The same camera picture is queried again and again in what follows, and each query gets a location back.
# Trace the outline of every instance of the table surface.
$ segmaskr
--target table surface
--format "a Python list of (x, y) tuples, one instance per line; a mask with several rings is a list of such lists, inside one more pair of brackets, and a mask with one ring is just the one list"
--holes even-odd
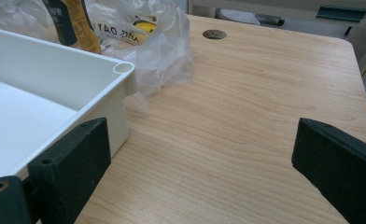
[[(193, 80), (128, 111), (130, 136), (77, 223), (346, 223), (291, 164), (299, 118), (366, 142), (340, 39), (189, 16)], [(227, 37), (211, 40), (203, 31)]]

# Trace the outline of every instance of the plastic bag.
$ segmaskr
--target plastic bag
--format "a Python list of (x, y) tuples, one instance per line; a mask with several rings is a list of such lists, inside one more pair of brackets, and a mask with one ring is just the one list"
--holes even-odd
[[(169, 86), (190, 80), (192, 58), (190, 53), (189, 20), (171, 0), (87, 0), (87, 11), (95, 33), (108, 45), (103, 54), (132, 62), (136, 65), (139, 90), (150, 95), (161, 86)], [(155, 29), (141, 46), (128, 46), (121, 40), (110, 40), (102, 32), (102, 26), (124, 29), (132, 24), (132, 18), (153, 18)]]
[[(102, 54), (136, 66), (139, 93), (128, 97), (125, 101), (128, 107), (146, 114), (148, 106), (143, 96), (151, 95), (161, 86), (191, 80), (189, 20), (172, 0), (85, 0), (85, 4), (103, 46)], [(126, 34), (122, 35), (129, 35), (138, 31), (133, 23), (135, 19), (146, 18), (155, 18), (156, 24), (140, 45), (130, 44), (123, 38), (127, 36), (118, 39), (105, 35), (105, 26), (111, 34), (120, 35), (118, 29), (125, 29)], [(104, 25), (103, 32), (96, 29), (98, 24), (101, 28)], [(41, 0), (0, 0), (0, 29), (58, 42), (55, 26)]]

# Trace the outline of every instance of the white plastic tray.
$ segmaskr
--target white plastic tray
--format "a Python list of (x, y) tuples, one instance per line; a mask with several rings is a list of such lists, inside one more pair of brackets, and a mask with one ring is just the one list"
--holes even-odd
[(79, 123), (107, 118), (111, 154), (128, 137), (123, 98), (134, 65), (0, 30), (0, 176), (26, 164)]

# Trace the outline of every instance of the black rubber pad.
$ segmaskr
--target black rubber pad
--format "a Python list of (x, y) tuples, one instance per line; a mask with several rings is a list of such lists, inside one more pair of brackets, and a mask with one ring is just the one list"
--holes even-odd
[(300, 119), (291, 158), (350, 223), (366, 223), (366, 144), (341, 130)]

